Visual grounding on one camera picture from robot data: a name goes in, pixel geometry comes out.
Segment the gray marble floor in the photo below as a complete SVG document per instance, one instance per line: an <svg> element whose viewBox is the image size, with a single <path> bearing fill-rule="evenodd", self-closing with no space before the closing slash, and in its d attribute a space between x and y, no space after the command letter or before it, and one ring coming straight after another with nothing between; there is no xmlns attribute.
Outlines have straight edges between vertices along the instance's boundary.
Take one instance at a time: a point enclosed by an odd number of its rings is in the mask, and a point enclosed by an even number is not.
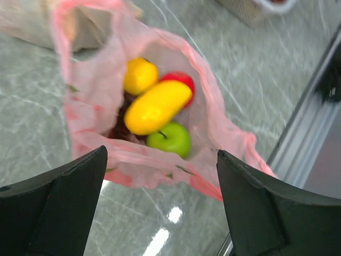
<svg viewBox="0 0 341 256"><path fill-rule="evenodd" d="M268 158L341 20L334 0L301 0L254 29L214 0L136 0L149 26L183 36L210 63L226 114ZM70 160L55 54L0 34L0 186ZM223 204L185 184L155 190L105 182L86 256L216 255Z"/></svg>

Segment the beige bag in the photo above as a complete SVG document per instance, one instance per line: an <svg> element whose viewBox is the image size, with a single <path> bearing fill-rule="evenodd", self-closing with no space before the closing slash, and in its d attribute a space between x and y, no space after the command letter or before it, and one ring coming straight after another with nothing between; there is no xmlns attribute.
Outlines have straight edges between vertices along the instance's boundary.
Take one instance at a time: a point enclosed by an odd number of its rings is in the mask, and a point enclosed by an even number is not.
<svg viewBox="0 0 341 256"><path fill-rule="evenodd" d="M0 0L0 31L27 42L53 48L50 13L60 0ZM128 1L137 18L142 10ZM111 14L77 7L65 16L63 29L74 51L102 46L110 30Z"/></svg>

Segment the white basket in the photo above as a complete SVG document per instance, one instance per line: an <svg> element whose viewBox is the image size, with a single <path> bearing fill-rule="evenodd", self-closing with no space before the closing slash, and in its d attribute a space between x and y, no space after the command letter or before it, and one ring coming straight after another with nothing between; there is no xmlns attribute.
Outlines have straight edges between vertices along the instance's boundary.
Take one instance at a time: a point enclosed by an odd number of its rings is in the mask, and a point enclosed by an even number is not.
<svg viewBox="0 0 341 256"><path fill-rule="evenodd" d="M287 13L298 0L276 4L270 0L217 0L241 21L253 26L274 14Z"/></svg>

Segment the apple stem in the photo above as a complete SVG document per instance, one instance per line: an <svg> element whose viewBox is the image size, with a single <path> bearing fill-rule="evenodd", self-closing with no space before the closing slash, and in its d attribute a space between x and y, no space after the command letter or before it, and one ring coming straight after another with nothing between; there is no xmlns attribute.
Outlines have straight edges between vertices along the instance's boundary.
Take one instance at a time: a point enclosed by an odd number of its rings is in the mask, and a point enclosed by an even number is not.
<svg viewBox="0 0 341 256"><path fill-rule="evenodd" d="M165 137L165 139L167 139L167 136L163 132L159 131L159 133L162 134Z"/></svg>

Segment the yellow lemon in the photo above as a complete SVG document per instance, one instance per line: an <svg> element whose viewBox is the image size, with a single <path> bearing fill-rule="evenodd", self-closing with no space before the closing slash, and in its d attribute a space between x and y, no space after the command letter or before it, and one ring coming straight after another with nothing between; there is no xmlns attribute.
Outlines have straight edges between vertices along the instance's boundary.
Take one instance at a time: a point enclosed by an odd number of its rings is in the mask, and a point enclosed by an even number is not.
<svg viewBox="0 0 341 256"><path fill-rule="evenodd" d="M140 95L157 83L158 68L144 58L136 58L128 62L124 78L124 90L132 95Z"/></svg>

